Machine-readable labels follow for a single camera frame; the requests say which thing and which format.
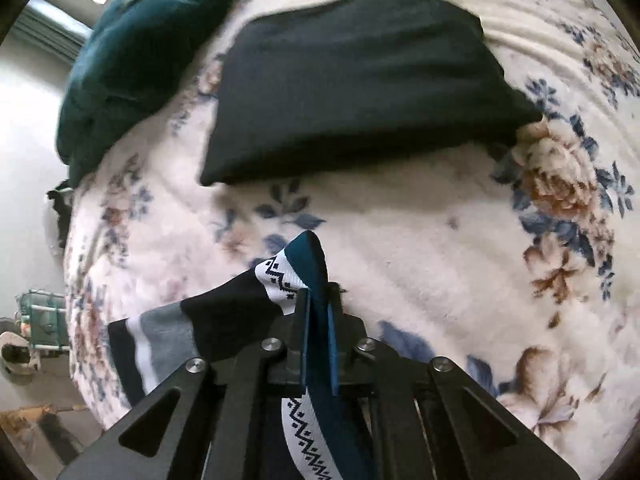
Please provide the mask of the floral bed blanket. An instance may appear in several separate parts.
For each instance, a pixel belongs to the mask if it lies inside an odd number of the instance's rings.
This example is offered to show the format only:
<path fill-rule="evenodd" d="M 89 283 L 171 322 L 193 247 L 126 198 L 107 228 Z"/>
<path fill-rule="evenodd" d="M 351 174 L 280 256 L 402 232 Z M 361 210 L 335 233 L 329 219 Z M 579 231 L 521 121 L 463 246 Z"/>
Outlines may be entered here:
<path fill-rule="evenodd" d="M 130 408 L 107 326 L 212 289 L 317 233 L 349 310 L 413 359 L 450 356 L 584 479 L 639 443 L 639 53 L 604 0 L 448 0 L 542 111 L 474 144 L 303 179 L 203 188 L 239 0 L 177 94 L 82 180 L 65 261 L 70 378 L 104 427 Z"/>

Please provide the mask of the black clothes pile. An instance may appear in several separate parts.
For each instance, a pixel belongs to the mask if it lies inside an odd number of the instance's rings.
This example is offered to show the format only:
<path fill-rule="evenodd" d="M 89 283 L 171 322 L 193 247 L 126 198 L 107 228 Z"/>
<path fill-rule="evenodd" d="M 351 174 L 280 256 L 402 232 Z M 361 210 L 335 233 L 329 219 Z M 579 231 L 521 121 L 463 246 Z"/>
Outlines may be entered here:
<path fill-rule="evenodd" d="M 52 211 L 55 213 L 55 243 L 54 248 L 64 250 L 70 232 L 70 220 L 74 201 L 74 190 L 69 180 L 63 180 L 46 194 Z"/>

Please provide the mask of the striped knit sweater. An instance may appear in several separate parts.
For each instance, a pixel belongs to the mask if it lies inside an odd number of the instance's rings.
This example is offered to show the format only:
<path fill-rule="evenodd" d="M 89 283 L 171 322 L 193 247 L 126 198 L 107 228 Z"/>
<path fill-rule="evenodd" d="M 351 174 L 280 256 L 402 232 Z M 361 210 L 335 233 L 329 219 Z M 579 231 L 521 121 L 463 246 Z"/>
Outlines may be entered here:
<path fill-rule="evenodd" d="M 187 360 L 216 362 L 267 337 L 297 294 L 310 292 L 316 326 L 308 338 L 308 388 L 299 398 L 265 403 L 258 439 L 262 479 L 370 479 L 371 443 L 355 400 L 331 385 L 326 257 L 305 231 L 274 256 L 204 294 L 107 326 L 111 359 L 124 396 L 136 406 Z"/>

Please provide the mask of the folded teal velvet quilt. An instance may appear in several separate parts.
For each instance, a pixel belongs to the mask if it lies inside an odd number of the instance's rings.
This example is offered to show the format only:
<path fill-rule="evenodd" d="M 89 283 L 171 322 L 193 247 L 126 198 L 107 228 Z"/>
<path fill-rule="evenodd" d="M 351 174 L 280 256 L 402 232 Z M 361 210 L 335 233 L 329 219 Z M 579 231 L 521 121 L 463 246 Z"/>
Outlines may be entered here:
<path fill-rule="evenodd" d="M 113 0 L 70 71 L 56 150 L 77 188 L 104 155 L 176 93 L 234 0 Z"/>

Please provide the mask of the left teal curtain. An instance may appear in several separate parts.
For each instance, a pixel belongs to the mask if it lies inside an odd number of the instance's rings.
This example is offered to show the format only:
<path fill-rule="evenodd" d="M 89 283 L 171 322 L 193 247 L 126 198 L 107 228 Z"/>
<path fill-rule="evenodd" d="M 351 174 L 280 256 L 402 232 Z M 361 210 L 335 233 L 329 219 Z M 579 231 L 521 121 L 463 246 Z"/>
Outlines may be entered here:
<path fill-rule="evenodd" d="M 10 32 L 72 66 L 92 29 L 46 0 L 29 0 Z"/>

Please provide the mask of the folded black garment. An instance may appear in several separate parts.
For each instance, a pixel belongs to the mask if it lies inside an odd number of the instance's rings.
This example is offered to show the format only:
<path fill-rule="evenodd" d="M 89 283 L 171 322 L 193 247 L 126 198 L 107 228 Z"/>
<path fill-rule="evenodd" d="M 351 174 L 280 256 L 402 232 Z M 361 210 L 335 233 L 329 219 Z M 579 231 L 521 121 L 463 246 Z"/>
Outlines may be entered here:
<path fill-rule="evenodd" d="M 480 19 L 445 0 L 342 0 L 249 22 L 224 57 L 202 185 L 513 145 L 540 111 Z"/>

